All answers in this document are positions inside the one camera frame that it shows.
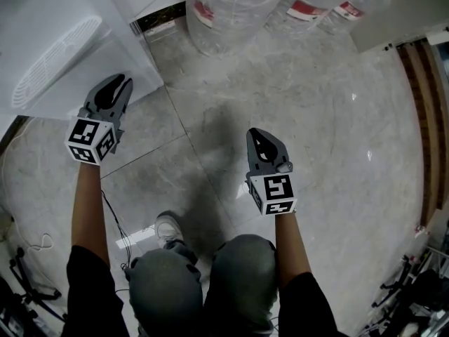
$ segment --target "leg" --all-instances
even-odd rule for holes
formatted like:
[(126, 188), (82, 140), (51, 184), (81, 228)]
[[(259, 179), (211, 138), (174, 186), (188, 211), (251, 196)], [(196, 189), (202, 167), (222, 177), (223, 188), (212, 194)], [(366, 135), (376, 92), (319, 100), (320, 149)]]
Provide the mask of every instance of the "leg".
[(212, 332), (269, 335), (277, 295), (276, 249), (255, 234), (227, 242), (214, 255), (205, 313)]
[[(161, 230), (173, 221), (165, 220)], [(160, 222), (156, 222), (156, 231)], [(203, 294), (201, 274), (194, 266), (196, 257), (185, 246), (180, 231), (172, 237), (177, 239), (162, 239), (163, 249), (135, 258), (126, 270), (130, 304), (140, 326), (151, 337), (167, 333), (188, 336), (200, 325)]]

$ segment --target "shoe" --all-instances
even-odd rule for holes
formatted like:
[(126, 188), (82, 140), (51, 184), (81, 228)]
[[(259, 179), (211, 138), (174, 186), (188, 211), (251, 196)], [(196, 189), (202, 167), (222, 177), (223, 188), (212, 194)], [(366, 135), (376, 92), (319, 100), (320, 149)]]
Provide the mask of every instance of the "shoe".
[(176, 220), (169, 215), (160, 215), (154, 223), (154, 231), (157, 236), (157, 242), (161, 248), (165, 246), (168, 241), (180, 239), (184, 241), (181, 227)]

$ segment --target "gray floor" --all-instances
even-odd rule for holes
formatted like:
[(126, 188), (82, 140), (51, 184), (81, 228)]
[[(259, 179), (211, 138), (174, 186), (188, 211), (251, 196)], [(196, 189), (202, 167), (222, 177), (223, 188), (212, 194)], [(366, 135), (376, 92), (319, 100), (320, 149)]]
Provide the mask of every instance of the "gray floor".
[[(242, 53), (214, 60), (193, 47), (182, 21), (149, 45), (166, 87), (129, 107), (122, 142), (102, 167), (125, 231), (176, 212), (200, 257), (205, 290), (210, 257), (223, 241), (256, 233), (274, 242), (274, 220), (258, 215), (244, 185), (246, 131), (266, 129), (295, 165), (297, 219), (312, 270), (340, 330), (355, 334), (420, 217), (420, 130), (397, 54), (359, 55), (349, 37), (321, 30), (299, 41), (261, 31)], [(65, 296), (78, 169), (63, 145), (66, 128), (33, 121), (6, 157), (7, 197), (2, 189), (25, 239), (40, 244), (51, 234), (52, 249), (29, 253)], [(105, 211), (116, 287), (126, 288), (125, 251)], [(150, 237), (133, 246), (133, 256), (154, 248)], [(123, 315), (135, 335), (127, 302)]]

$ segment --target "plastic bottle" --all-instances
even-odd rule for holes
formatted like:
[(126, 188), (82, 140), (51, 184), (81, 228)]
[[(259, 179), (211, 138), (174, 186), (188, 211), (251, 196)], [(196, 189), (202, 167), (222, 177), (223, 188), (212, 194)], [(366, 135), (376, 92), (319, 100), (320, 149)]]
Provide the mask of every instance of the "plastic bottle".
[(187, 0), (187, 26), (206, 55), (240, 51), (263, 27), (279, 0)]
[(364, 16), (386, 8), (392, 0), (349, 0), (335, 7), (321, 22), (330, 33), (349, 32)]
[(294, 38), (315, 27), (331, 9), (344, 1), (347, 0), (281, 0), (268, 17), (266, 28)]

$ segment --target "black sleeve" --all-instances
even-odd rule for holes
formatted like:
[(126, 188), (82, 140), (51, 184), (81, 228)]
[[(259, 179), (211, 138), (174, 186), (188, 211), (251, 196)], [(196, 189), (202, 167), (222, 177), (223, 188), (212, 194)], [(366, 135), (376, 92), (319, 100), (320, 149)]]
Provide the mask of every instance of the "black sleeve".
[(123, 302), (106, 263), (88, 249), (73, 246), (67, 264), (68, 318), (62, 336), (129, 336)]
[(329, 303), (312, 273), (288, 282), (280, 298), (279, 335), (344, 336), (338, 332)]

